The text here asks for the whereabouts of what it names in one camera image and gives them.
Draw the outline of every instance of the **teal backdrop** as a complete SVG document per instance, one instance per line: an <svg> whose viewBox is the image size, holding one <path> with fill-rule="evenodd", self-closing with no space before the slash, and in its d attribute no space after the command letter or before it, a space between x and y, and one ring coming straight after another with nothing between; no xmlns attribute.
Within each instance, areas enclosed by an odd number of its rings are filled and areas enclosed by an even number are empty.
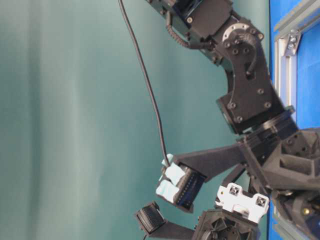
<svg viewBox="0 0 320 240"><path fill-rule="evenodd" d="M168 152L234 143L215 103L223 69L178 46L144 0L124 4ZM265 33L269 59L268 1L234 7ZM194 214L155 196L157 124L116 0L0 0L0 53L1 240L139 240L133 214L151 201L190 228L213 207L226 173L203 186Z"/></svg>

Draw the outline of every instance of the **bolt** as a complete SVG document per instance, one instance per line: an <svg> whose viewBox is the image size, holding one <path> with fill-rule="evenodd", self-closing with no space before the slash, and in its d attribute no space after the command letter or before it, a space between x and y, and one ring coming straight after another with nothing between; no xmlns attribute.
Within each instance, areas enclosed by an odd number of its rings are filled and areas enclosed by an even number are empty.
<svg viewBox="0 0 320 240"><path fill-rule="evenodd" d="M265 107L266 109L271 108L271 103L267 101L267 102L264 104L264 107Z"/></svg>
<svg viewBox="0 0 320 240"><path fill-rule="evenodd" d="M230 47L231 47L230 42L225 42L225 43L224 43L224 47L225 47L226 49L230 48Z"/></svg>
<svg viewBox="0 0 320 240"><path fill-rule="evenodd" d="M259 95L262 95L262 94L265 93L265 90L263 90L262 88L259 88L258 91L257 91L257 93L258 93Z"/></svg>
<svg viewBox="0 0 320 240"><path fill-rule="evenodd" d="M191 24L194 21L194 19L192 17L188 17L186 21L188 24Z"/></svg>
<svg viewBox="0 0 320 240"><path fill-rule="evenodd" d="M236 120L237 120L238 123L240 124L240 123L242 123L242 121L243 121L244 119L243 119L242 116L238 116L238 117L236 118Z"/></svg>
<svg viewBox="0 0 320 240"><path fill-rule="evenodd" d="M302 213L303 213L303 215L309 215L309 214L310 214L310 209L305 207L305 208L302 210Z"/></svg>
<svg viewBox="0 0 320 240"><path fill-rule="evenodd" d="M260 207L264 207L266 205L266 200L262 197L258 197L255 204Z"/></svg>
<svg viewBox="0 0 320 240"><path fill-rule="evenodd" d="M235 102L231 102L231 103L229 103L229 105L228 105L228 108L229 109L235 109L237 107L237 104L235 103Z"/></svg>
<svg viewBox="0 0 320 240"><path fill-rule="evenodd" d="M251 33L251 34L256 34L256 33L257 33L257 30L254 29L254 28L251 28L251 29L250 29L250 33Z"/></svg>
<svg viewBox="0 0 320 240"><path fill-rule="evenodd" d="M230 193L231 193L232 195L237 196L238 193L239 193L239 188L237 188L236 186L232 186L232 187L230 188Z"/></svg>
<svg viewBox="0 0 320 240"><path fill-rule="evenodd" d="M244 54L248 54L249 52L250 52L249 48L243 49L243 53L244 53Z"/></svg>
<svg viewBox="0 0 320 240"><path fill-rule="evenodd" d="M238 53L239 53L239 50L238 50L238 49L235 48L235 49L232 50L232 54L233 54L233 55L238 55Z"/></svg>
<svg viewBox="0 0 320 240"><path fill-rule="evenodd" d="M297 41L297 38L295 36L290 37L290 43L295 43Z"/></svg>

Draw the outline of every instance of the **white 3d printed part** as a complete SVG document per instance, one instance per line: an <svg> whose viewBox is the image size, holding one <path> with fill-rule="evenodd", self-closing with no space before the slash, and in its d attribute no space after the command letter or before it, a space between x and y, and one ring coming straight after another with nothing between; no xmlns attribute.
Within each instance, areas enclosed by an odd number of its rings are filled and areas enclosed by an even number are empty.
<svg viewBox="0 0 320 240"><path fill-rule="evenodd" d="M228 212L240 213L244 218L257 224L269 209L268 197L259 193L248 197L243 194L243 188L233 182L227 187L220 186L217 197L220 202L216 201L216 205Z"/></svg>

